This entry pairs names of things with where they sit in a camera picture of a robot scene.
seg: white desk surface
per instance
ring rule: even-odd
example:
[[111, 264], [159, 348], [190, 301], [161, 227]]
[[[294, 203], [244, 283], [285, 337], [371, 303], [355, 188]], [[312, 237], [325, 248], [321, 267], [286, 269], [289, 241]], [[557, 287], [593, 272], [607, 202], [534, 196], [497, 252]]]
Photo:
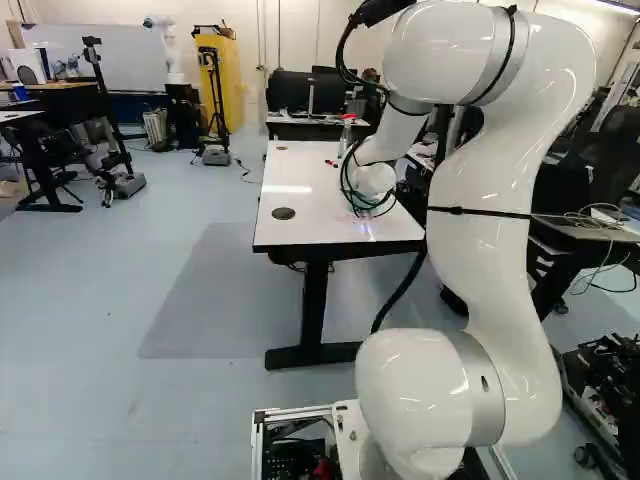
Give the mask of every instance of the white desk surface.
[[[284, 117], [281, 115], [275, 115], [273, 113], [267, 114], [267, 123], [284, 123], [287, 125], [342, 125], [343, 121], [338, 117], [329, 117], [328, 120], [319, 118], [292, 118]], [[360, 118], [356, 118], [352, 124], [354, 127], [369, 127], [370, 125]]]
[[[604, 212], [601, 212], [597, 208], [591, 209], [591, 216], [593, 218], [597, 218], [598, 220], [602, 220], [603, 222], [609, 222], [609, 223], [616, 222], [614, 218], [610, 217]], [[623, 230], [626, 230], [627, 232], [635, 233], [636, 235], [640, 236], [640, 221], [636, 220], [635, 218], [629, 218], [629, 220], [627, 220], [626, 222], [622, 222], [622, 225], [620, 225], [620, 228], [622, 228]]]
[[[277, 150], [276, 147], [287, 147]], [[254, 246], [402, 242], [421, 240], [424, 229], [400, 203], [378, 218], [358, 218], [340, 192], [338, 142], [269, 142]], [[276, 220], [278, 207], [295, 210]]]
[[44, 113], [44, 111], [15, 111], [15, 110], [4, 110], [0, 111], [0, 125], [3, 123], [12, 122], [13, 120], [17, 120], [19, 118], [24, 117], [32, 117], [34, 115], [39, 115]]

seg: stand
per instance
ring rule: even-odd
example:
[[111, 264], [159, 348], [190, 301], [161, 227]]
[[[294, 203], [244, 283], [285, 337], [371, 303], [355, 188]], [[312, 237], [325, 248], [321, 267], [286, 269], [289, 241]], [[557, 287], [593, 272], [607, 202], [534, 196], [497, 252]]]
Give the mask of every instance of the stand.
[[324, 260], [306, 264], [302, 292], [300, 343], [292, 347], [267, 350], [264, 359], [264, 366], [267, 370], [310, 367], [355, 360], [362, 342], [322, 343], [329, 263], [328, 260]]
[[231, 163], [231, 159], [229, 156], [229, 130], [227, 129], [227, 123], [224, 118], [224, 100], [222, 98], [222, 84], [220, 82], [220, 58], [218, 56], [218, 49], [214, 47], [200, 47], [198, 48], [198, 53], [200, 54], [200, 64], [206, 65], [209, 70], [209, 84], [211, 85], [211, 101], [213, 104], [211, 120], [207, 125], [205, 135], [209, 135], [211, 127], [213, 127], [213, 123], [215, 122], [216, 133], [220, 140], [200, 139], [196, 157], [203, 157], [207, 145], [221, 145], [224, 150], [223, 154], [207, 155], [211, 158], [203, 158], [202, 163], [205, 165], [226, 166]]
[[[111, 124], [113, 136], [115, 137], [116, 142], [118, 143], [118, 149], [120, 150], [118, 154], [109, 155], [108, 157], [103, 158], [102, 167], [100, 169], [91, 171], [91, 173], [100, 177], [104, 181], [102, 206], [109, 208], [111, 207], [111, 202], [117, 193], [122, 198], [129, 198], [142, 189], [147, 184], [147, 180], [144, 177], [144, 174], [134, 173], [133, 167], [131, 166], [131, 154], [127, 152], [127, 147], [124, 144], [124, 137], [120, 132], [120, 128], [118, 128], [118, 123], [113, 115], [113, 110], [111, 109], [109, 91], [104, 83], [104, 77], [102, 76], [102, 70], [100, 69], [100, 55], [98, 55], [95, 49], [96, 45], [102, 45], [102, 40], [96, 37], [82, 37], [82, 43], [85, 45], [82, 53], [87, 62], [91, 63], [93, 66], [93, 72], [96, 76], [96, 81], [98, 82], [98, 91], [104, 101], [106, 110], [105, 116]], [[118, 175], [117, 173], [111, 173], [111, 170], [120, 164], [125, 166], [127, 174], [123, 176]]]

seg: cable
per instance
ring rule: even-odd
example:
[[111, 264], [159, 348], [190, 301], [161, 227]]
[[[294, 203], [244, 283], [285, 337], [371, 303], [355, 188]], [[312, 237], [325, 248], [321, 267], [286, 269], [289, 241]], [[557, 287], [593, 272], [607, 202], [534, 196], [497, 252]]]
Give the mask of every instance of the cable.
[[384, 321], [384, 317], [387, 316], [387, 314], [393, 308], [396, 302], [400, 300], [400, 298], [402, 298], [402, 296], [407, 292], [407, 290], [409, 289], [413, 281], [418, 276], [418, 273], [420, 272], [420, 268], [424, 264], [424, 261], [426, 258], [427, 258], [427, 241], [426, 241], [426, 238], [424, 238], [422, 240], [422, 248], [416, 255], [416, 258], [413, 261], [413, 263], [411, 264], [411, 268], [409, 269], [409, 272], [402, 279], [402, 282], [400, 282], [400, 285], [398, 285], [398, 288], [396, 288], [396, 291], [393, 292], [393, 294], [389, 297], [389, 300], [387, 300], [387, 302], [382, 306], [382, 308], [376, 314], [376, 318], [373, 321], [373, 324], [371, 325], [371, 334], [374, 334], [378, 330], [380, 330], [380, 326]]
[[638, 277], [636, 276], [636, 274], [634, 272], [631, 272], [631, 274], [633, 275], [633, 287], [631, 287], [631, 288], [629, 288], [627, 290], [610, 290], [608, 288], [601, 287], [600, 285], [596, 285], [593, 282], [591, 282], [591, 286], [595, 287], [595, 288], [599, 288], [600, 290], [604, 290], [605, 292], [610, 292], [610, 293], [630, 293], [630, 292], [635, 291], [638, 288]]
[[[298, 273], [305, 273], [306, 269], [304, 267], [298, 267], [295, 263], [290, 263], [288, 265], [285, 265], [289, 270], [293, 270], [294, 272], [298, 272]], [[329, 262], [329, 273], [335, 273], [336, 271], [336, 266], [333, 264], [333, 262]]]
[[[604, 256], [604, 259], [602, 260], [602, 263], [600, 263], [600, 266], [596, 269], [595, 272], [590, 273], [589, 275], [585, 275], [583, 277], [578, 278], [577, 281], [575, 281], [573, 283], [573, 285], [571, 285], [569, 287], [569, 293], [571, 295], [582, 295], [583, 293], [585, 293], [587, 290], [589, 290], [589, 287], [591, 286], [591, 284], [593, 283], [593, 280], [596, 278], [596, 276], [602, 271], [602, 267], [604, 267], [604, 265], [607, 263], [607, 260], [609, 260], [609, 256], [611, 255], [611, 251], [613, 250], [613, 240], [611, 240], [609, 242], [609, 249], [607, 250], [607, 254]], [[582, 289], [580, 292], [573, 292], [573, 288], [579, 283], [581, 282], [584, 278], [589, 278], [589, 281], [587, 282], [587, 284], [585, 285], [584, 289]]]
[[[387, 193], [385, 193], [381, 199], [374, 200], [358, 192], [351, 184], [349, 174], [347, 173], [348, 165], [352, 159], [355, 159], [355, 151], [360, 147], [360, 145], [362, 145], [363, 141], [364, 139], [360, 139], [353, 144], [353, 146], [347, 152], [344, 160], [342, 161], [342, 165], [340, 166], [340, 191], [344, 195], [344, 198], [346, 198], [346, 200], [349, 202], [351, 208], [353, 209], [353, 212], [357, 216], [360, 216], [360, 213], [371, 212], [372, 210], [375, 210], [376, 208], [384, 205], [393, 195], [393, 189], [391, 189]], [[379, 217], [388, 213], [395, 206], [395, 203], [396, 200], [394, 197], [391, 206], [384, 212], [376, 214], [374, 217]]]
[[251, 170], [249, 170], [247, 167], [245, 167], [242, 164], [242, 161], [239, 158], [236, 158], [236, 163], [238, 164], [238, 166], [240, 168], [242, 168], [244, 170], [244, 173], [242, 175], [240, 175], [240, 180], [242, 180], [244, 183], [252, 183], [254, 185], [262, 185], [262, 182], [254, 182], [254, 181], [251, 181], [251, 180], [246, 180], [244, 177], [249, 175], [251, 173]]
[[357, 75], [351, 72], [344, 63], [344, 47], [347, 43], [347, 39], [349, 38], [349, 35], [351, 35], [351, 32], [353, 32], [356, 28], [358, 28], [359, 23], [355, 19], [357, 18], [358, 13], [362, 9], [363, 5], [365, 4], [366, 2], [363, 2], [362, 5], [360, 5], [356, 9], [356, 11], [349, 16], [349, 22], [347, 23], [347, 26], [342, 32], [342, 36], [340, 37], [340, 41], [338, 42], [338, 46], [336, 47], [336, 55], [335, 55], [336, 70], [338, 71], [338, 75], [340, 75], [340, 78], [342, 78], [342, 81], [345, 82], [346, 84], [348, 85], [359, 84], [362, 86], [373, 87], [376, 90], [379, 90], [385, 96], [385, 98], [388, 98], [389, 90], [386, 87], [384, 87], [383, 85], [380, 85], [379, 83], [369, 82], [367, 80], [359, 78]]

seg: white wall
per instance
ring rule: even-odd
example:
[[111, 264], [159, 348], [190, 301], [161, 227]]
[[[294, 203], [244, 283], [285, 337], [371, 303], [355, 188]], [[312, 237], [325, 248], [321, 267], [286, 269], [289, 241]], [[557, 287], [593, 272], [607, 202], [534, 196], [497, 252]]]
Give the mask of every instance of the white wall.
[[[189, 33], [195, 23], [218, 23], [224, 18], [238, 37], [243, 83], [247, 92], [248, 118], [257, 118], [256, 104], [262, 94], [258, 65], [257, 19], [266, 45], [266, 66], [278, 66], [278, 18], [280, 18], [281, 65], [289, 70], [308, 71], [313, 64], [333, 65], [335, 46], [349, 13], [361, 0], [30, 0], [39, 20], [49, 23], [139, 24], [148, 14], [172, 15], [178, 26], [179, 45], [187, 78], [199, 85], [195, 49]], [[508, 6], [513, 0], [482, 0]], [[520, 0], [522, 10], [533, 10], [572, 21], [592, 38], [598, 56], [598, 83], [611, 75], [633, 17], [600, 6], [595, 0]], [[371, 29], [359, 28], [345, 49], [348, 66], [361, 72], [366, 67], [380, 70], [384, 45], [393, 27], [387, 20]]]

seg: computer monitor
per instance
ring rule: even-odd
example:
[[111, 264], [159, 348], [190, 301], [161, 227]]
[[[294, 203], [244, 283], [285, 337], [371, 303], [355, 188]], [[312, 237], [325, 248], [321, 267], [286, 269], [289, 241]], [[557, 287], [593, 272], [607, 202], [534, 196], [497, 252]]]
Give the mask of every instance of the computer monitor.
[[290, 113], [309, 108], [309, 87], [314, 85], [313, 113], [339, 113], [344, 105], [345, 85], [337, 73], [275, 70], [269, 81], [269, 109]]
[[563, 166], [593, 168], [590, 201], [618, 204], [640, 174], [640, 108], [613, 107], [600, 127], [560, 162]]
[[313, 74], [313, 113], [339, 113], [344, 107], [346, 85], [336, 73]]
[[[357, 68], [350, 68], [349, 71], [354, 75], [358, 75]], [[311, 73], [338, 73], [336, 67], [329, 67], [326, 65], [313, 65], [311, 67]]]
[[307, 110], [309, 105], [309, 77], [307, 72], [274, 70], [269, 80], [269, 109], [282, 108], [290, 112]]

